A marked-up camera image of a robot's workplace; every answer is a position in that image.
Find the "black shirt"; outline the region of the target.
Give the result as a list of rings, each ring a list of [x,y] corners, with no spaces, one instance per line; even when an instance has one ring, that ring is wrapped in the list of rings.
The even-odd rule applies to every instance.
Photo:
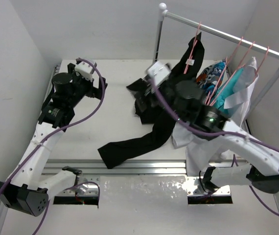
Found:
[[[184,74],[186,60],[189,57],[194,37],[188,43],[188,49],[183,54],[179,63],[171,70],[169,77],[176,79],[176,85],[184,80],[194,80],[199,72],[205,54],[205,48],[201,42],[201,33],[198,34],[197,44],[193,51],[193,64]],[[121,165],[128,159],[144,155],[164,145],[170,138],[175,126],[174,119],[164,109],[146,111],[138,115],[142,124],[152,124],[151,132],[146,135],[125,141],[110,142],[98,149],[98,152],[108,169]]]

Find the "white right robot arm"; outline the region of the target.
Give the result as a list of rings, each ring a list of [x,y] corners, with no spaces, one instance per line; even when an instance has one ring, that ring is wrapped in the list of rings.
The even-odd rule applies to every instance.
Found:
[[[194,81],[164,81],[159,94],[195,129],[200,140],[192,147],[190,157],[194,167],[205,170],[199,180],[202,191],[214,193],[225,185],[249,185],[265,193],[279,192],[279,151],[264,146],[226,114],[205,105],[205,92]],[[236,169],[207,166],[219,150],[230,150],[248,163]]]

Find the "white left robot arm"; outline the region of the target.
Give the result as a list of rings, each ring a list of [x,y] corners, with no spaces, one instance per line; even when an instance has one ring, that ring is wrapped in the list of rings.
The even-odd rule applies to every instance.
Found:
[[[99,76],[98,87],[93,74],[99,71],[96,62],[78,58],[67,65],[66,72],[53,75],[52,88],[44,101],[33,137],[16,169],[6,182],[0,181],[0,200],[8,208],[39,216],[51,198],[69,188],[76,188],[82,171],[70,166],[41,180],[45,165],[59,139],[72,126],[74,108],[85,97],[103,102],[107,83]]]

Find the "pink wire hanger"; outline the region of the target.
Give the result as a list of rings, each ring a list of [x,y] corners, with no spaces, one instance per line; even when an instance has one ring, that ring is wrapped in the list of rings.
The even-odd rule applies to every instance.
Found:
[[[186,60],[186,66],[185,66],[185,69],[184,69],[184,74],[187,73],[188,67],[193,64],[193,59],[192,59],[193,58],[193,51],[194,51],[194,48],[195,48],[195,46],[197,44],[197,41],[198,41],[197,37],[198,37],[198,34],[199,34],[200,26],[201,26],[201,22],[199,22],[199,24],[198,24],[196,34],[195,34],[195,37],[194,37],[194,40],[193,40],[191,51],[190,51],[189,57]]]

